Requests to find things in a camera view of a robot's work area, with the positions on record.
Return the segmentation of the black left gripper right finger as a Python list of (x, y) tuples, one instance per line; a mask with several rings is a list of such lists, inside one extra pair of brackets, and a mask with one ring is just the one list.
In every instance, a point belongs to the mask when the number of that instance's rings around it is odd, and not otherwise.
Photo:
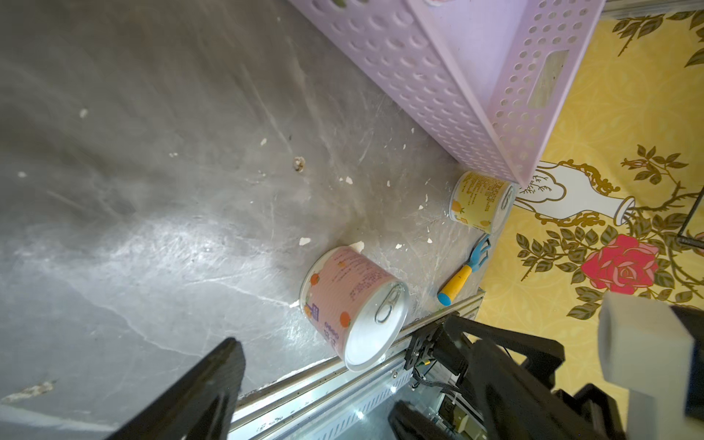
[(473, 345), (469, 372), (489, 439), (603, 438), (490, 341)]

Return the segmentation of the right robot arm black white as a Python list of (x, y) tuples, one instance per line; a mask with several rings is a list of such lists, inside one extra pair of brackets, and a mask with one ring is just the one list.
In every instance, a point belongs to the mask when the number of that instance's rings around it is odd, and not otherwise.
[(405, 368), (435, 360), (456, 377), (438, 382), (478, 414), (490, 439), (700, 439), (703, 313), (607, 293), (598, 327), (603, 378), (629, 392), (627, 415), (594, 384), (556, 386), (564, 347), (449, 315), (416, 331)]

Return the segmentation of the pink purple label can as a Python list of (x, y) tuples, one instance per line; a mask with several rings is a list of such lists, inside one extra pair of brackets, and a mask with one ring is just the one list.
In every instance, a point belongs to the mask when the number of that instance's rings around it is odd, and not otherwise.
[(348, 370), (379, 361), (403, 328), (407, 285), (350, 246), (331, 249), (302, 281), (299, 304)]

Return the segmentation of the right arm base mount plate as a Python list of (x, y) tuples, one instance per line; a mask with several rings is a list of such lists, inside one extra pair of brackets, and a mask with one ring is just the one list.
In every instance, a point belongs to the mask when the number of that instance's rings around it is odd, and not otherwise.
[(458, 346), (448, 333), (449, 325), (456, 324), (461, 316), (455, 312), (422, 326), (411, 335), (411, 342), (405, 351), (405, 370), (412, 370), (420, 361), (437, 360), (455, 376), (467, 371), (466, 350)]

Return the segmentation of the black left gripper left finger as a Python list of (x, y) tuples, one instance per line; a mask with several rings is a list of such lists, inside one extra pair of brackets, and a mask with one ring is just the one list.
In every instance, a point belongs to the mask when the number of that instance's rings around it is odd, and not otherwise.
[(245, 369), (242, 344), (234, 337), (228, 337), (109, 437), (225, 439)]

